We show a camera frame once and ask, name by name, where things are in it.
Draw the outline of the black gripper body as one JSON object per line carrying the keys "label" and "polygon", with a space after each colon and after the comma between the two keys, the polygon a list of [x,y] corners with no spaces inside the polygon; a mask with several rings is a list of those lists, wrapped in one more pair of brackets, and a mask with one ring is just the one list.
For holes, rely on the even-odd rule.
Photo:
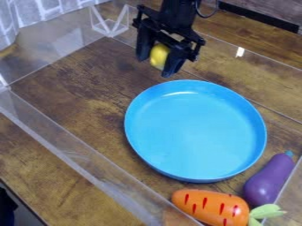
{"label": "black gripper body", "polygon": [[141,25],[151,26],[156,32],[156,41],[172,46],[177,43],[189,45],[187,59],[195,61],[204,39],[192,30],[196,10],[201,0],[163,0],[160,10],[156,11],[143,4],[136,6],[137,14],[132,26],[136,31]]}

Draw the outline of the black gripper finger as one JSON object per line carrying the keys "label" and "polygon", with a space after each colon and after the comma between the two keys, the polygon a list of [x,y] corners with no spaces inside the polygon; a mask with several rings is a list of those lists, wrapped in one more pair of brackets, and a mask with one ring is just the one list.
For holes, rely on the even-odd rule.
{"label": "black gripper finger", "polygon": [[151,48],[155,45],[156,32],[151,26],[141,25],[136,37],[136,59],[144,61],[149,57]]}
{"label": "black gripper finger", "polygon": [[177,43],[176,45],[167,47],[167,57],[164,61],[164,68],[161,71],[161,77],[168,78],[177,73],[183,66],[187,56],[189,54],[189,45],[187,43]]}

